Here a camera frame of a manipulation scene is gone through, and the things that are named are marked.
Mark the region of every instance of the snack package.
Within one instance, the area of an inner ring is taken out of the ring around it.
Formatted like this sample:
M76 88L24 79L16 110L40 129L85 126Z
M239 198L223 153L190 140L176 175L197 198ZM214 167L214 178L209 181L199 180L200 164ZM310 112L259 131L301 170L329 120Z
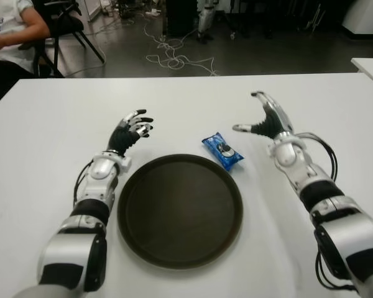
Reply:
M217 157L227 171L229 171L235 163L243 159L242 155L233 150L225 142L224 138L219 134L219 132L202 140L201 142L209 148L212 154Z

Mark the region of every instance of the person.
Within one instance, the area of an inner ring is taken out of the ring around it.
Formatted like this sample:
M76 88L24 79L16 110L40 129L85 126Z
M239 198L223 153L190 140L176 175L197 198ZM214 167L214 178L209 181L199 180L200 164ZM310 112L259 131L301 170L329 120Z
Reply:
M22 43L50 37L31 0L0 0L0 99L22 78L33 78L34 49Z

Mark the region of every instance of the wire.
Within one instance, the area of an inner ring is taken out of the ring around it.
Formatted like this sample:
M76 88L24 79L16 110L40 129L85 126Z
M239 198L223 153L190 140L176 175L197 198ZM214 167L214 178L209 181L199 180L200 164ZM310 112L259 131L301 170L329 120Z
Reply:
M300 138L309 138L311 140L317 141L320 143L323 148L326 150L330 157L330 162L331 162L331 174L330 178L336 182L337 179L337 174L338 174L338 162L337 162L337 157L336 154L334 153L333 149L330 147L329 144L327 144L324 140L322 140L320 137L317 135L311 133L311 132L303 132L303 133L298 133L296 136Z
M75 206L77 202L77 190L79 189L81 182L86 178L85 171L91 166L92 163L93 161L91 160L87 165L85 165L77 177L75 187L73 188L73 206Z
M75 71L74 73L70 73L68 75L66 75L65 77L66 78L69 78L70 76L74 76L75 74L77 73L81 73L82 71L86 71L86 70L93 70L95 68L101 68L101 67L104 67L106 65L106 62L107 62L107 58L106 58L106 54L105 52L103 51L103 49L98 45L97 41L95 40L95 43L97 44L97 47L98 49L100 50L100 52L103 54L103 58L104 58L104 63L102 63L101 65L97 65L97 66L91 66L91 67L87 67L87 68L83 68L82 70L78 70L78 71Z
M128 21L128 24L131 24L131 25L135 23L133 20L127 20L127 21ZM107 59L106 54L103 51L103 49L99 46L99 44L98 44L97 40L95 39L95 37L98 34L103 33L103 32L109 32L109 31L117 30L119 27L122 27L123 25L124 24L122 23L122 19L120 17L116 17L109 24L101 26L97 32L92 32L92 33L86 34L86 36L93 36L95 44L97 44L97 47L98 47L99 51L103 54L104 63L102 63L101 65L91 66L91 67L83 68L82 70L75 71L73 73L70 73L70 74L66 75L66 78L69 78L70 76L74 76L77 73L81 73L82 71L92 70L92 69L95 69L95 68L104 67L106 65L106 62L108 61L108 59Z
M326 152L328 153L328 155L330 157L330 162L331 162L330 177L335 182L336 179L337 179L337 173L338 173L338 162L337 162L336 154L334 153L334 151L330 147L330 145L327 144L320 137L318 137L317 135L315 135L311 132L298 133L298 134L296 134L296 136L298 136L300 138L308 138L308 139L317 141L318 143L320 143L323 146L323 148L326 150ZM318 253L316 254L316 259L315 259L315 274L316 274L316 278L318 279L319 283L328 290L332 290L332 291L339 291L339 290L356 291L356 288L353 285L345 284L343 286L337 286L336 284L331 282L326 277L325 271L323 270L322 257L321 257L319 247L318 247Z
M337 286L337 285L333 284L326 277L325 272L323 271L321 253L320 253L319 249L318 249L318 253L316 254L316 260L315 260L315 274L316 274L316 278L318 279L319 283L328 290L332 290L332 291L340 291L340 290L357 291L356 288L352 284L345 284L343 286ZM322 277L325 279L325 281L328 283L328 285L324 283L324 281L322 280Z
M175 55L175 51L181 49L184 46L184 40L189 35L194 33L196 31L196 29L194 29L191 32L189 32L188 34L186 34L182 39L173 38L173 39L169 39L167 42L161 42L161 41L157 40L153 35L151 35L147 32L147 26L148 26L150 20L145 18L145 16L143 14L138 14L138 15L143 16L143 18L145 20L147 20L147 23L144 26L145 35L152 38L152 40L155 43L157 43L157 48L158 49L164 49L165 50L164 54L167 57L166 59L161 60L159 55L147 55L147 56L145 56L146 60L148 60L151 63L159 64L160 67L162 67L162 68L168 68L168 69L171 69L171 70L180 70L185 65L198 66L198 67L203 68L204 70L208 71L210 76L219 76L219 74L217 74L217 71L214 70L214 57L193 61L193 60L190 60L185 55L177 55L177 56ZM210 62L210 69L201 64L201 63L208 62L208 61Z

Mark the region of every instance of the black cable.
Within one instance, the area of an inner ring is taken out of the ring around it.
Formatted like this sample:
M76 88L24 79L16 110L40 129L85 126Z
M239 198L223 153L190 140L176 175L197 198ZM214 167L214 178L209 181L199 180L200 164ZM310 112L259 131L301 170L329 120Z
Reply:
M323 148L326 150L327 154L330 157L330 162L331 162L331 174L330 178L333 181L336 181L337 179L337 174L338 174L338 162L337 162L337 157L336 154L334 153L333 149L330 147L329 144L327 144L324 140L322 140L320 137L317 135L311 133L311 132L304 132L304 133L298 133L296 136L300 138L309 138L310 140L314 140L321 144Z
M331 290L331 291L348 290L348 291L356 291L357 292L356 288L352 284L345 284L343 286L337 286L337 285L333 284L326 277L325 272L323 271L321 253L319 252L319 250L318 250L318 254L316 255L316 260L315 260L315 273L316 273L316 278L318 279L319 283L328 290ZM325 281L330 284L330 286L323 282L320 273L322 274Z
M73 188L73 206L76 204L77 201L77 190L79 189L79 186L83 179L86 177L86 174L83 173L91 166L92 163L93 161L91 160L87 165L85 165L85 167L80 171L79 176L77 177L75 188Z

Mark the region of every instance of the person's arm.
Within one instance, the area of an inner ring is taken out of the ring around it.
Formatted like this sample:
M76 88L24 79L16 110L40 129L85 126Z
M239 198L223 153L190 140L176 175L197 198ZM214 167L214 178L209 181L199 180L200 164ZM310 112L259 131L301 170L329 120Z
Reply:
M50 37L50 30L33 7L24 9L21 17L27 27L19 32L0 34L0 50L10 45L18 45Z

